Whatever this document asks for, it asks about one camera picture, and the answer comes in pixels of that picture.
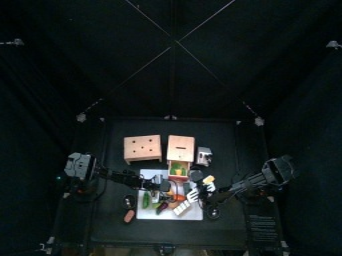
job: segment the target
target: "white object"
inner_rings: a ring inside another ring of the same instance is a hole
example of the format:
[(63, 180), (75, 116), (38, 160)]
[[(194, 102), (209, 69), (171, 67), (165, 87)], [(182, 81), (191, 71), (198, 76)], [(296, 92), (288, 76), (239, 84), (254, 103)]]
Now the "white object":
[(79, 114), (79, 115), (76, 116), (76, 120), (78, 120), (78, 122), (83, 123), (83, 122), (87, 120), (86, 114)]
[(19, 46), (19, 45), (26, 45), (23, 40), (20, 38), (16, 38), (14, 41), (11, 42), (0, 42), (0, 45), (15, 45), (15, 46)]
[[(209, 191), (209, 192), (214, 192), (215, 189), (217, 189), (217, 187), (215, 187), (215, 185), (214, 185), (214, 182), (209, 183), (209, 184), (207, 184), (207, 191)], [(194, 202), (198, 201), (198, 194), (199, 194), (199, 193), (198, 193), (198, 189), (197, 189), (197, 188), (194, 188), (194, 189), (187, 193), (187, 201), (189, 201), (190, 203), (194, 203)]]
[(211, 157), (213, 157), (213, 153), (210, 148), (198, 147), (197, 164), (205, 165), (206, 167), (209, 167), (211, 163)]
[(338, 44), (337, 41), (330, 41), (326, 45), (326, 47), (332, 47), (332, 48), (336, 48), (336, 50), (338, 50), (338, 47), (342, 48), (342, 45)]
[(191, 207), (190, 202), (186, 200), (183, 201), (183, 203), (174, 209), (174, 213), (179, 216), (186, 209), (189, 209)]
[(264, 126), (265, 125), (265, 120), (260, 116), (256, 118), (254, 121), (256, 121), (257, 126)]
[(268, 199), (272, 203), (274, 203), (274, 197), (273, 196), (268, 196)]
[[(169, 170), (154, 170), (154, 169), (142, 169), (141, 174), (146, 179), (153, 178), (155, 175), (163, 175), (163, 178), (167, 179)], [(174, 182), (171, 183), (173, 191), (177, 193), (177, 188)], [(190, 182), (190, 187), (194, 188), (194, 182)], [(178, 194), (185, 194), (183, 186), (178, 186)], [(150, 220), (203, 220), (203, 211), (198, 204), (191, 204), (190, 208), (185, 211), (185, 213), (178, 216), (173, 209), (167, 208), (162, 211), (159, 215), (157, 215), (157, 209), (150, 202), (147, 209), (143, 209), (143, 196), (145, 191), (139, 190), (138, 193), (138, 205), (137, 205), (137, 219), (150, 219)]]

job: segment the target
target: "orange object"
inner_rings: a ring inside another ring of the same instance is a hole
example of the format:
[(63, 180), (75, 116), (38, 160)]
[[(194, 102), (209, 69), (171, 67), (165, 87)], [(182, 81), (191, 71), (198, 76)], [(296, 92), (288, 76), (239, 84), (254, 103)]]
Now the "orange object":
[(179, 202), (169, 203), (169, 208), (175, 209), (179, 206)]
[(177, 175), (181, 176), (182, 175), (182, 170), (177, 169)]
[(183, 195), (174, 195), (174, 200), (177, 201), (185, 201), (187, 198)]
[(134, 215), (135, 215), (135, 211), (134, 210), (130, 210), (123, 218), (125, 222), (126, 223), (130, 223), (133, 218), (134, 218)]

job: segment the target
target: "black object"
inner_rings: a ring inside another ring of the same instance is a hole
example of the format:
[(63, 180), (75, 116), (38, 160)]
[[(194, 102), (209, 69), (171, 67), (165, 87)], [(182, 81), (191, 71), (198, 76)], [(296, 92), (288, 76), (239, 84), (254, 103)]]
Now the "black object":
[(210, 205), (210, 206), (207, 207), (207, 216), (209, 216), (209, 218), (213, 219), (213, 220), (218, 219), (219, 216), (221, 216), (221, 210), (219, 210), (219, 208), (215, 207), (215, 206), (213, 206), (213, 205)]
[(161, 246), (155, 246), (155, 251), (161, 256), (173, 255), (175, 246), (173, 244), (162, 244)]
[(190, 173), (190, 180), (194, 182), (194, 183), (198, 183), (201, 180), (203, 179), (203, 173), (201, 170), (191, 170), (191, 173)]
[(243, 204), (250, 255), (284, 255), (284, 237), (277, 203), (260, 198), (258, 204)]
[(134, 209), (137, 206), (137, 199), (134, 195), (126, 195), (123, 198), (123, 208)]
[(103, 166), (95, 166), (97, 158), (89, 154), (74, 153), (67, 161), (66, 173), (68, 176), (75, 177), (80, 180), (91, 180), (95, 177), (101, 177), (106, 180), (113, 180), (117, 183), (127, 185), (130, 188), (139, 190), (150, 191), (170, 191), (170, 183), (166, 180), (162, 180), (162, 183), (155, 183), (154, 178), (145, 179), (142, 176), (138, 176), (135, 172), (125, 170), (122, 172), (113, 171), (111, 174), (109, 169)]
[(185, 189), (185, 195), (186, 195), (190, 192), (190, 190), (191, 190), (189, 182), (183, 183), (183, 189)]
[(225, 202), (225, 200), (241, 193), (253, 196), (260, 189), (268, 186), (281, 187), (297, 176), (298, 172), (294, 170), (292, 157), (285, 155), (266, 161), (261, 173), (257, 173), (245, 180), (234, 183), (230, 187), (218, 189), (217, 193), (210, 197), (206, 197), (206, 195), (203, 196), (206, 193), (206, 191), (203, 191), (199, 198), (202, 198), (202, 200), (205, 198), (210, 204), (217, 205), (219, 202)]

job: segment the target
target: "yellow object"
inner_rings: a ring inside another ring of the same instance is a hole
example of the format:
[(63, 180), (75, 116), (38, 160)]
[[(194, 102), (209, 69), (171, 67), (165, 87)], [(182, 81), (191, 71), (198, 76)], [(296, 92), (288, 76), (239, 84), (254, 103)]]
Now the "yellow object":
[(203, 180), (203, 184), (209, 184), (215, 180), (214, 176), (209, 176), (205, 180)]
[(170, 188), (170, 190), (169, 190), (169, 192), (166, 192), (166, 194), (167, 194), (169, 196), (173, 196), (173, 195), (174, 195), (173, 188)]

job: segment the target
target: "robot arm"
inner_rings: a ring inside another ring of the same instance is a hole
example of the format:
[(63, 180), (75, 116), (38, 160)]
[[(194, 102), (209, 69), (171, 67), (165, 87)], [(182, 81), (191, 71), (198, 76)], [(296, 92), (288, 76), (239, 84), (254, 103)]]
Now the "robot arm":
[(145, 179), (138, 176), (135, 172), (125, 170), (123, 172), (113, 171), (98, 165), (97, 158), (89, 154), (72, 153), (68, 156), (64, 172), (70, 177), (76, 177), (80, 181), (90, 181), (95, 177), (111, 180), (117, 183), (125, 184), (135, 190), (163, 191), (170, 190), (170, 183), (163, 179), (161, 183), (155, 179)]
[(218, 204), (225, 202), (235, 195), (242, 195), (243, 192), (256, 192), (266, 187), (282, 187), (292, 179), (298, 176), (292, 163), (292, 157), (285, 155), (280, 158), (273, 158), (265, 162), (262, 171), (242, 181), (234, 183), (231, 186), (217, 189), (213, 193), (207, 193), (206, 189), (198, 188), (198, 198), (205, 205), (217, 208)]

